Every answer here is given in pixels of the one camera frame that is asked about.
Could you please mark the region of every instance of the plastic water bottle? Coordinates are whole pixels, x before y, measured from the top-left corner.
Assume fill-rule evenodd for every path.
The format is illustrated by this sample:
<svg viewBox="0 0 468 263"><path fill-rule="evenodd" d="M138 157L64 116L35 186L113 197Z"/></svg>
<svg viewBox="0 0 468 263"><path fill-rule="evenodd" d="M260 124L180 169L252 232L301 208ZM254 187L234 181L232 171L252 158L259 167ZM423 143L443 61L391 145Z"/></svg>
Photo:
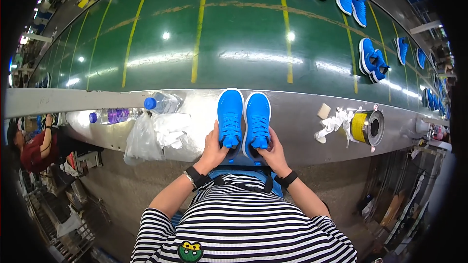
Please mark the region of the plastic water bottle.
<svg viewBox="0 0 468 263"><path fill-rule="evenodd" d="M115 123L136 120L143 114L140 108L102 109L89 115L91 123L112 125Z"/></svg>
<svg viewBox="0 0 468 263"><path fill-rule="evenodd" d="M176 95L155 92L151 97L146 98L145 109L156 114L171 114L177 111L181 103L182 100Z"/></svg>

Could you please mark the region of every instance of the tape roll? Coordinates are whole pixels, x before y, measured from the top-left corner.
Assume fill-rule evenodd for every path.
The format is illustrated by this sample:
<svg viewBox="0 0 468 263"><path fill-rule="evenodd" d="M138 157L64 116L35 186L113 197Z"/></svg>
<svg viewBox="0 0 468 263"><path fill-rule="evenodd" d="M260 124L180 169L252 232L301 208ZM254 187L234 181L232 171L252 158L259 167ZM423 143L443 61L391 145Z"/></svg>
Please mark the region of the tape roll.
<svg viewBox="0 0 468 263"><path fill-rule="evenodd" d="M351 121L351 133L357 141L376 146L382 140L385 121L381 111L360 111Z"/></svg>

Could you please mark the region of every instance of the silver bracelet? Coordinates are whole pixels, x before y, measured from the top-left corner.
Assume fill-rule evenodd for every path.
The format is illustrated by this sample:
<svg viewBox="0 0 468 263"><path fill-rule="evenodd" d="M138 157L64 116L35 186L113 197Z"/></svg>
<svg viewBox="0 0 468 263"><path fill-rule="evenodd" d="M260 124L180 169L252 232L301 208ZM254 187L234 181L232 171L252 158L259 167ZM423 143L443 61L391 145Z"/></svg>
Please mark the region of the silver bracelet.
<svg viewBox="0 0 468 263"><path fill-rule="evenodd" d="M196 185L195 185L195 182L193 181L192 177L190 177L190 175L187 173L187 171L184 171L184 174L187 176L187 178L189 178L190 182L193 185L193 189L196 189Z"/></svg>

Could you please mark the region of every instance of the hand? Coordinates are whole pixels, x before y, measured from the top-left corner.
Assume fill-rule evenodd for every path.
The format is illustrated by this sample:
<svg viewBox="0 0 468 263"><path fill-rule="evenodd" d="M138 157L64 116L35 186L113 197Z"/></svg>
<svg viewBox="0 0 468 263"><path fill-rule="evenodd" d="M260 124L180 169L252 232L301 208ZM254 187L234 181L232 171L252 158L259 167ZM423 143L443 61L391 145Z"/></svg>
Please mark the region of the hand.
<svg viewBox="0 0 468 263"><path fill-rule="evenodd" d="M266 149L257 149L257 151L261 156L263 156L267 164L272 168L273 172L275 172L280 178L284 178L293 170L291 170L286 163L283 146L279 142L276 132L271 127L269 127L269 130L273 143L272 150L268 151Z"/></svg>
<svg viewBox="0 0 468 263"><path fill-rule="evenodd" d="M52 116L50 114L47 114L47 116L45 117L45 125L46 126L52 125Z"/></svg>
<svg viewBox="0 0 468 263"><path fill-rule="evenodd" d="M213 130L205 137L205 149L200 160L193 167L203 175L206 175L217 167L226 157L228 148L219 148L219 125L214 121Z"/></svg>

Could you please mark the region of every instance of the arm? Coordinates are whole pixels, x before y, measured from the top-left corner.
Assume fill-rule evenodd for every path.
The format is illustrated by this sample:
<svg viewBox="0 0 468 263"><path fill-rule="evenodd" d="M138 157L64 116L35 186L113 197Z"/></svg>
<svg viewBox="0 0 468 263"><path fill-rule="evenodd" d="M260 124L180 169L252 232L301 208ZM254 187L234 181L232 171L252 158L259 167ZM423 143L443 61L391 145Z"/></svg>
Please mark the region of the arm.
<svg viewBox="0 0 468 263"><path fill-rule="evenodd" d="M270 135L272 137L273 148L271 151L266 149L258 149L258 153L263 156L267 164L272 170L280 177L284 178L289 175L293 170L289 168L284 157L283 146L279 142L278 136L275 131L270 127ZM307 187L304 182L298 177L288 187L288 192L302 212L310 218L315 216L328 216L325 204L320 198Z"/></svg>
<svg viewBox="0 0 468 263"><path fill-rule="evenodd" d="M229 150L224 146L221 149L219 148L218 137L219 126L218 121L215 121L213 131L205 137L203 155L193 165L196 171L202 175L206 176L212 169L217 167ZM185 174L182 174L153 199L149 204L149 208L155 208L164 213L168 218L172 218L192 190L193 185L191 181Z"/></svg>
<svg viewBox="0 0 468 263"><path fill-rule="evenodd" d="M52 117L50 114L47 114L45 117L45 125L50 126L52 125ZM41 150L41 158L45 158L50 153L50 148L52 147L52 130L45 129L44 140L42 141L42 145L39 147Z"/></svg>

